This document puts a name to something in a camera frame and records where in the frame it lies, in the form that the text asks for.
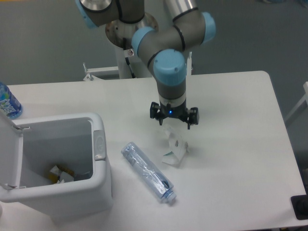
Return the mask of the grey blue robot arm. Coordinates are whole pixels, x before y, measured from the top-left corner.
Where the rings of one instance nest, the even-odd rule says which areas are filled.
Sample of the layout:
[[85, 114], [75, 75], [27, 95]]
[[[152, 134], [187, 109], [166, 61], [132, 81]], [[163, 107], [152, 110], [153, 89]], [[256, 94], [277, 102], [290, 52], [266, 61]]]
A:
[[159, 102], [151, 104], [150, 118], [199, 123], [198, 108], [186, 106], [183, 52], [214, 38], [216, 24], [209, 13], [200, 11], [194, 0], [167, 0], [173, 25], [160, 32], [146, 19], [142, 0], [78, 0], [76, 5], [88, 27], [113, 24], [121, 46], [133, 49], [155, 78]]

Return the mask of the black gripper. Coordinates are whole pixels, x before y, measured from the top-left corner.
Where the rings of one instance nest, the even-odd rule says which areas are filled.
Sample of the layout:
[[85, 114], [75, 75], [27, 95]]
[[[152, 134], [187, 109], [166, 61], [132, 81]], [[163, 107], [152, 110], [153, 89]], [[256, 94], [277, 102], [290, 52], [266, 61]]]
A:
[[159, 122], [159, 125], [163, 125], [165, 118], [177, 118], [187, 124], [187, 129], [190, 130], [192, 125], [199, 124], [199, 110], [197, 107], [188, 109], [186, 102], [181, 105], [172, 107], [166, 106], [160, 103], [152, 102], [150, 106], [150, 118], [155, 119]]

